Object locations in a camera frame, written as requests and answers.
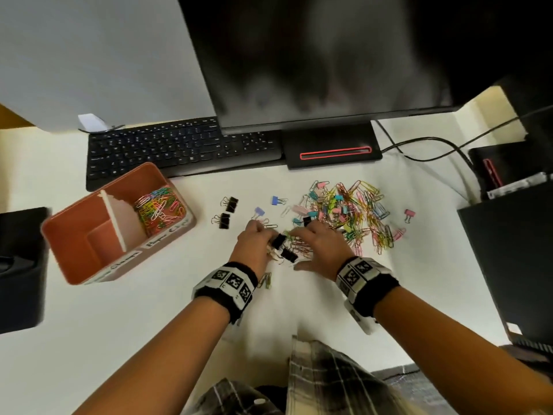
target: computer screen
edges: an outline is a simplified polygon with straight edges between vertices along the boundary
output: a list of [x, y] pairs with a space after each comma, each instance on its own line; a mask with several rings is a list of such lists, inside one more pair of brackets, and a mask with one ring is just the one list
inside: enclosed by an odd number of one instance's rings
[[451, 111], [504, 72], [486, 0], [179, 2], [225, 128]]

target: white desk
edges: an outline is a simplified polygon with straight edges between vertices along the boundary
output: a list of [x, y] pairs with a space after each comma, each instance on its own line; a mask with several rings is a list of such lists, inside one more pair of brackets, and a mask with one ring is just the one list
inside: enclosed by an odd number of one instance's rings
[[[385, 125], [397, 140], [424, 134], [462, 141], [451, 114], [397, 119]], [[380, 135], [379, 141], [389, 145]], [[86, 195], [86, 148], [86, 135], [78, 132], [48, 134], [35, 128], [0, 132], [4, 195], [0, 211], [47, 206], [58, 212]], [[431, 156], [444, 150], [420, 143], [405, 151]], [[441, 179], [466, 196], [456, 167], [449, 159], [432, 163]], [[357, 179], [383, 191], [383, 203], [394, 221], [403, 221], [406, 208], [417, 213], [394, 249], [378, 257], [368, 241], [365, 254], [390, 265], [402, 285], [439, 310], [494, 344], [507, 344], [457, 216], [456, 210], [467, 203], [423, 167], [388, 153], [374, 164], [197, 175], [173, 179], [198, 217], [197, 227], [123, 278], [69, 286], [50, 255], [44, 321], [36, 328], [0, 336], [0, 412], [70, 413], [189, 302], [191, 289], [201, 278], [225, 263], [256, 206], [266, 210], [279, 229], [286, 229], [292, 214], [281, 219], [283, 207], [270, 205], [272, 195], [296, 202], [314, 180], [348, 186]], [[210, 223], [222, 211], [219, 202], [224, 196], [239, 199], [228, 231]], [[411, 362], [383, 329], [364, 335], [331, 283], [314, 274], [293, 272], [287, 264], [270, 270], [273, 288], [258, 291], [236, 343], [218, 346], [199, 390], [221, 375], [258, 384], [284, 381], [291, 336], [296, 333], [326, 342], [370, 371]]]

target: plastic container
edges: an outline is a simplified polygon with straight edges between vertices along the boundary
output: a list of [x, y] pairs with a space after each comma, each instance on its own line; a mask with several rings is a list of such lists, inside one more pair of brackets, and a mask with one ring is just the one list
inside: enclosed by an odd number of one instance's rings
[[[119, 200], [132, 206], [164, 186], [172, 188], [185, 212], [180, 220], [151, 237], [144, 230], [138, 233], [135, 222], [139, 217], [136, 215], [134, 221], [125, 215], [125, 204], [112, 207], [107, 200], [109, 197], [115, 205]], [[195, 225], [196, 218], [175, 186], [153, 163], [144, 163], [51, 216], [41, 230], [67, 282], [80, 285], [121, 277]], [[133, 239], [122, 239], [121, 232], [129, 231], [134, 232]]]

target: person's right hand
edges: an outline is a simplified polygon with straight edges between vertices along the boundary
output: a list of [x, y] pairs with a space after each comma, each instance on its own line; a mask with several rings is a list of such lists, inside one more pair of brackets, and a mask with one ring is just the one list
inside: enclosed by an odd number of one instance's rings
[[313, 260], [298, 262], [294, 266], [296, 271], [313, 271], [335, 282], [343, 263], [355, 256], [342, 233], [320, 221], [297, 227], [290, 231], [290, 236], [299, 237], [313, 249]]

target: person's left hand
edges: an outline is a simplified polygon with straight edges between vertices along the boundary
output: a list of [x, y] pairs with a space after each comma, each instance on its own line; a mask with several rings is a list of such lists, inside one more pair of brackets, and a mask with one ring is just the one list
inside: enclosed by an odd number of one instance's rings
[[251, 220], [238, 236], [238, 242], [229, 262], [239, 262], [249, 266], [255, 272], [257, 279], [261, 280], [271, 259], [267, 253], [267, 244], [277, 235], [275, 230], [263, 227], [260, 221]]

